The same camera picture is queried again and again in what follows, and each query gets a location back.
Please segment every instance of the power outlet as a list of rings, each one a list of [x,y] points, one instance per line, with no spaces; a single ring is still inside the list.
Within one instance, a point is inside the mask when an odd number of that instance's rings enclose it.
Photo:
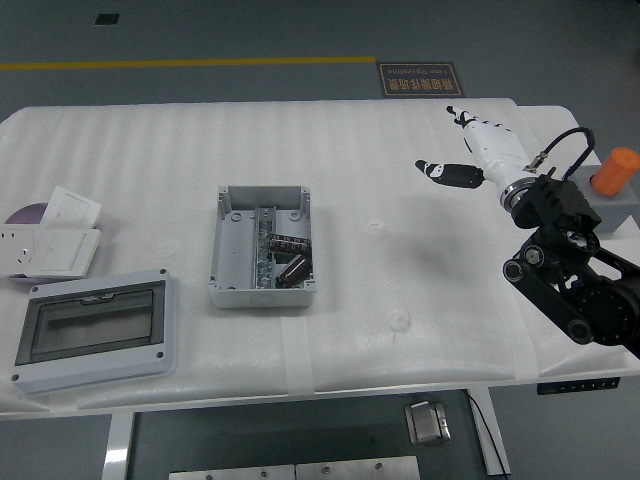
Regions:
[[[21,273],[31,263],[35,252],[33,230],[22,228],[0,229],[0,269]]]

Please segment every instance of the electrolytic capacitor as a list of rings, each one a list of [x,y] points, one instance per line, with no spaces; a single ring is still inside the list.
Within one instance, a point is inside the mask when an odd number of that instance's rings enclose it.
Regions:
[[[304,280],[311,271],[311,259],[306,255],[296,255],[276,277],[276,283],[285,288],[291,288]]]
[[[269,250],[278,253],[301,253],[311,255],[311,240],[289,235],[271,234]]]

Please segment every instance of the gray junction box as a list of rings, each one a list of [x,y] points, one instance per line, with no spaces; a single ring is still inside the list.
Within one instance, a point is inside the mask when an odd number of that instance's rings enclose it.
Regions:
[[[218,213],[209,292],[220,308],[308,307],[316,291],[311,247],[304,256],[274,252],[276,236],[311,246],[311,192],[302,186],[218,188]],[[291,264],[304,263],[293,283],[279,281]]]

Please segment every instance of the screw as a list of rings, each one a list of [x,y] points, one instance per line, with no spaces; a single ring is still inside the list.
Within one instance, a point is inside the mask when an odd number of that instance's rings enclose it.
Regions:
[[[531,247],[524,252],[524,258],[526,258],[527,262],[531,265],[537,265],[542,260],[542,252],[537,248]]]

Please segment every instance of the gray block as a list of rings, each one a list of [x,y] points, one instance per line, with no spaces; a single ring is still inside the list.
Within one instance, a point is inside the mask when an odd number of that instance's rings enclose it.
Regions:
[[[624,221],[640,211],[638,197],[629,185],[625,185],[618,195],[608,196],[596,192],[591,187],[591,177],[600,169],[600,165],[583,165],[571,177],[587,199],[602,223],[596,233],[613,233]]]

